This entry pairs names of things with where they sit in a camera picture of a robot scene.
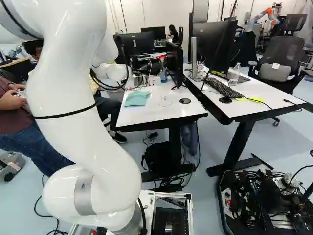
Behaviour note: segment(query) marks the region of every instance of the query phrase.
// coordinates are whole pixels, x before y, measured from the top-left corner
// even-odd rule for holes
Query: woman
[[[179,42],[178,33],[175,29],[175,26],[171,24],[169,26],[169,29],[170,29],[169,38],[171,38],[173,40],[173,43],[178,43]]]

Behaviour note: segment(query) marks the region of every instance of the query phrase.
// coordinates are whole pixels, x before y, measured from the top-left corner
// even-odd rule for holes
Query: yellow sticky note
[[[251,96],[249,97],[249,99],[246,98],[235,98],[236,101],[253,101],[256,103],[260,103],[264,101],[264,98],[259,98],[259,97],[255,97],[255,96]]]

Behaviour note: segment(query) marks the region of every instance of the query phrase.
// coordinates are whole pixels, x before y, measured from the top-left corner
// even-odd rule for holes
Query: black sneaker
[[[115,136],[111,136],[113,140],[115,140],[118,143],[127,143],[127,138],[120,133],[116,132]]]

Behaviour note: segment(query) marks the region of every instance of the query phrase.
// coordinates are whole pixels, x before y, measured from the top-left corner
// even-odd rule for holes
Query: black desk leg
[[[236,133],[233,139],[231,140],[223,164],[210,167],[206,170],[206,173],[210,177],[219,176],[226,170],[241,170],[262,164],[262,162],[258,158],[249,158],[240,161],[238,160],[246,146],[246,143],[252,132],[254,123],[255,123],[254,121],[239,123]]]
[[[181,165],[181,140],[180,140],[180,126],[173,126],[169,128],[169,142],[171,144],[171,159],[169,159],[168,163],[164,164],[171,164],[177,165],[176,169],[173,169],[173,172],[170,176],[182,175],[186,173],[191,173],[195,170],[195,165],[193,164],[184,164]],[[162,180],[163,178],[167,178],[170,176],[160,176],[154,174],[152,172],[143,172],[141,173],[142,182],[151,182]]]

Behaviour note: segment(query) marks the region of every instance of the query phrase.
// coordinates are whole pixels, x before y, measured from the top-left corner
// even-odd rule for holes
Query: person
[[[26,99],[13,96],[25,85],[11,83],[0,75],[0,149],[20,152],[50,177],[59,169],[75,164],[59,154],[44,138],[31,114],[23,108]]]
[[[34,40],[25,42],[23,44],[26,52],[30,54],[34,59],[39,61],[40,55],[43,49],[43,40]],[[97,105],[98,113],[102,121],[108,118],[108,115],[111,115],[111,123],[110,123],[110,136],[117,142],[117,143],[126,143],[127,138],[122,134],[118,133],[116,130],[117,119],[119,115],[120,108],[122,103],[115,99],[107,99],[101,97],[101,95],[97,92],[99,89],[99,85],[95,83],[92,77],[95,77],[96,74],[93,70],[90,70],[90,77],[89,83],[91,87],[92,94],[94,95],[95,101],[100,103]]]
[[[168,36],[173,40],[173,43],[178,43],[179,37],[178,37],[178,33],[175,29],[175,26],[171,24],[169,26],[169,29],[170,29],[170,34]]]
[[[22,45],[35,62],[39,61],[44,46],[44,41],[42,39],[24,42]]]

